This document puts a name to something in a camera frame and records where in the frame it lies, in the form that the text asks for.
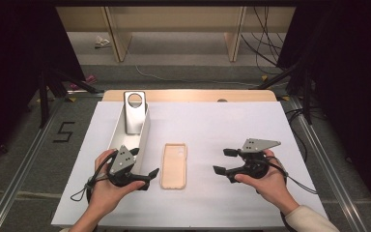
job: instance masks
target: white tabletop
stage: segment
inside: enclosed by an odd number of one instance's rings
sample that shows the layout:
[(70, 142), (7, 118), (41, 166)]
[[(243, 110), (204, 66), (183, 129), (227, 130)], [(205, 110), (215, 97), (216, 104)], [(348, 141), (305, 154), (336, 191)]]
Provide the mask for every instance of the white tabletop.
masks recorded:
[[(69, 227), (87, 207), (70, 200), (93, 175), (94, 160), (107, 149), (122, 102), (99, 102), (52, 224)], [(272, 148), (290, 176), (314, 189), (279, 102), (149, 102), (151, 127), (141, 172), (161, 167), (165, 143), (187, 146), (186, 186), (162, 189), (159, 174), (147, 191), (127, 195), (100, 226), (137, 229), (271, 229), (283, 227), (278, 210), (255, 189), (230, 184), (213, 165), (243, 165), (225, 157), (224, 148), (241, 148), (247, 138), (281, 141)], [(318, 195), (288, 180), (299, 201), (326, 216)]]

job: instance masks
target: person's left hand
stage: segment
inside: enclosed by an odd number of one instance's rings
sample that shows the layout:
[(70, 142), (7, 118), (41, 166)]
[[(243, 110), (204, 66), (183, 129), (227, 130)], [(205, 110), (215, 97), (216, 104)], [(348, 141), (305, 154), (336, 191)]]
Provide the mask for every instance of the person's left hand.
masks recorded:
[[(100, 164), (112, 154), (115, 150), (110, 149), (103, 152), (95, 161), (95, 170), (98, 169)], [(100, 173), (106, 173), (107, 171), (106, 163)], [(120, 200), (127, 194), (131, 193), (132, 191), (140, 189), (144, 186), (145, 183), (142, 181), (132, 182), (125, 187), (116, 187), (114, 186), (108, 179), (103, 181), (98, 181), (95, 184), (93, 189), (92, 197), (90, 199), (89, 208), (88, 210), (94, 211), (96, 214), (99, 214), (100, 217), (104, 217), (108, 213), (112, 212), (117, 205), (119, 204)]]

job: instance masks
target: gray floor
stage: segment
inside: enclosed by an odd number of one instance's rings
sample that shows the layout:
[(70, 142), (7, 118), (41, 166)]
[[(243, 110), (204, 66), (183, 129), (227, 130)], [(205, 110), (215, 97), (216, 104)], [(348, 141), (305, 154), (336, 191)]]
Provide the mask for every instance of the gray floor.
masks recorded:
[[(70, 33), (83, 71), (86, 75), (94, 74), (97, 77), (98, 82), (93, 85), (100, 89), (246, 89), (262, 83), (264, 74), (256, 68), (252, 51), (241, 43), (238, 61), (230, 63), (221, 34), (134, 34), (129, 55), (124, 63), (119, 64), (115, 62), (110, 48), (94, 49), (97, 35), (107, 39), (104, 33)], [(245, 35), (245, 38), (254, 43), (249, 34)], [(262, 46), (262, 52), (272, 58), (268, 47)], [(266, 61), (258, 62), (263, 70), (278, 72), (278, 69)], [(140, 74), (137, 69), (148, 76)], [(161, 80), (157, 77), (176, 81)], [(183, 82), (180, 79), (195, 82)], [(284, 82), (286, 81), (271, 88), (277, 96), (285, 96)], [(99, 101), (100, 97), (92, 96), (61, 102), (60, 109), (47, 131), (44, 144), (20, 187), (0, 231), (59, 231), (59, 228), (50, 225), (51, 218)], [(290, 101), (281, 101), (281, 104), (285, 111), (292, 109)], [(32, 99), (29, 106), (31, 111), (24, 113), (6, 144), (9, 152), (0, 154), (0, 199), (38, 132), (40, 107), (37, 98)], [(314, 130), (345, 189), (356, 204), (366, 231), (371, 231), (371, 195), (368, 189), (352, 164), (345, 160), (346, 152), (323, 112), (315, 110), (312, 115)], [(65, 126), (65, 131), (72, 131), (73, 134), (68, 143), (55, 143), (54, 140), (65, 138), (64, 134), (58, 134), (63, 122), (74, 122)], [(340, 231), (352, 231), (316, 159), (315, 152), (306, 141), (298, 119), (294, 121), (293, 128), (305, 141), (308, 150), (306, 165), (331, 221)]]

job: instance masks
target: hand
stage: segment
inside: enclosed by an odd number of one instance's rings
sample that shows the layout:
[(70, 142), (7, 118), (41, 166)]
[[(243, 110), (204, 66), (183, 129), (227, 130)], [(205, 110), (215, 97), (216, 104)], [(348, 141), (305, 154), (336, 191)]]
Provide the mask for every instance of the hand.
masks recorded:
[[(267, 157), (274, 157), (270, 150), (265, 150)], [(270, 162), (280, 166), (276, 159), (270, 159)], [(288, 191), (285, 185), (282, 173), (276, 168), (270, 166), (267, 175), (261, 179), (254, 179), (248, 175), (237, 174), (235, 179), (241, 183), (247, 184), (257, 189), (257, 191), (266, 199), (275, 205), (285, 216), (295, 210), (299, 204)]]
[[(95, 161), (95, 171), (98, 169), (100, 164), (114, 152), (113, 149), (107, 150), (103, 152)], [(108, 163), (106, 163), (100, 173), (106, 173)], [(114, 186), (108, 179), (103, 181), (98, 181), (95, 184), (92, 198), (90, 199), (89, 209), (94, 210), (101, 216), (105, 216), (108, 213), (112, 212), (117, 205), (119, 204), (120, 200), (127, 194), (131, 193), (132, 191), (140, 189), (144, 186), (145, 183), (142, 181), (132, 182), (129, 185), (119, 188)]]
[[(110, 149), (98, 156), (95, 161), (95, 171), (113, 152), (114, 150)], [(106, 173), (107, 165), (108, 163), (101, 168), (100, 173)], [(99, 221), (112, 212), (125, 195), (140, 189), (144, 185), (144, 182), (136, 181), (119, 188), (114, 186), (108, 179), (96, 182), (89, 207), (70, 231), (93, 231)]]

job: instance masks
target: metal rail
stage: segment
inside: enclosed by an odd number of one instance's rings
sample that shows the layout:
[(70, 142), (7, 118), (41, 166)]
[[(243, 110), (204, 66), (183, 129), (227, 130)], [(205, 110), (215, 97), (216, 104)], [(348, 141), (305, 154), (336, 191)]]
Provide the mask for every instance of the metal rail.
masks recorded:
[(30, 146), (28, 152), (26, 153), (25, 158), (23, 159), (20, 167), (14, 174), (14, 177), (12, 178), (8, 188), (5, 190), (0, 200), (0, 227), (4, 222), (5, 217), (7, 216), (9, 210), (11, 209), (14, 203), (14, 199), (16, 198), (16, 195), (20, 187), (22, 186), (24, 180), (26, 179), (26, 176), (29, 173), (30, 168), (33, 165), (35, 158), (38, 155), (39, 150), (41, 149), (44, 143), (44, 139), (47, 135), (47, 132), (49, 131), (52, 125), (53, 119), (56, 116), (56, 113), (58, 112), (63, 101), (64, 99), (57, 99), (55, 101), (52, 108), (52, 113), (50, 114), (47, 123), (44, 125), (44, 127), (38, 130), (38, 133), (35, 136), (35, 139), (32, 142), (32, 145)]
[[(291, 105), (294, 109), (301, 108), (300, 101), (297, 97), (292, 97)], [(312, 125), (308, 125), (302, 115), (300, 115), (300, 124), (306, 134), (309, 143), (315, 151), (318, 162), (321, 164), (321, 167), (325, 173), (325, 176), (327, 177), (330, 187), (332, 188), (332, 191), (335, 194), (336, 199), (338, 200), (339, 205), (341, 206), (343, 213), (345, 214), (345, 217), (352, 228), (352, 231), (367, 231), (362, 219), (360, 218), (360, 213), (357, 209), (357, 206), (354, 204), (351, 196), (342, 184), (342, 181), (340, 180), (332, 163), (330, 162), (329, 157), (325, 152), (325, 149), (322, 146), (322, 143), (319, 140)]]

